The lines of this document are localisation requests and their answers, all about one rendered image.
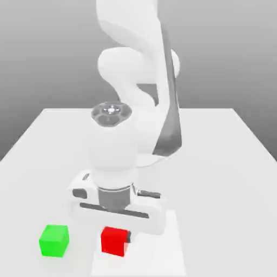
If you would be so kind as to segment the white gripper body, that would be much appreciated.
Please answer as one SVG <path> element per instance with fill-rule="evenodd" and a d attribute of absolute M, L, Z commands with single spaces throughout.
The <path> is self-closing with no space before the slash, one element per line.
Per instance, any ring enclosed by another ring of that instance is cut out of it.
<path fill-rule="evenodd" d="M 108 211 L 85 199 L 71 198 L 68 201 L 70 216 L 83 223 L 98 227 L 126 229 L 133 234 L 161 235 L 166 228 L 166 212 L 158 199 L 136 197 L 123 210 Z"/>

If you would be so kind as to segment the small red cube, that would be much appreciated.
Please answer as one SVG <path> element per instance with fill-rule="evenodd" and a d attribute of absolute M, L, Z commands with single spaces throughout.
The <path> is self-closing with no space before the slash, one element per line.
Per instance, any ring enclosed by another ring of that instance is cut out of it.
<path fill-rule="evenodd" d="M 101 233 L 101 250 L 103 253 L 124 257 L 128 243 L 125 229 L 104 227 Z"/>

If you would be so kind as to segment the small green cube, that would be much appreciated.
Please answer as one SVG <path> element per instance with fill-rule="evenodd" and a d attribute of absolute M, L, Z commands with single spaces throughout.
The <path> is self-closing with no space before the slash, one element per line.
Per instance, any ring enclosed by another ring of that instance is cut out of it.
<path fill-rule="evenodd" d="M 69 244 L 69 230 L 66 225 L 46 225 L 39 238 L 43 256 L 62 258 Z"/>

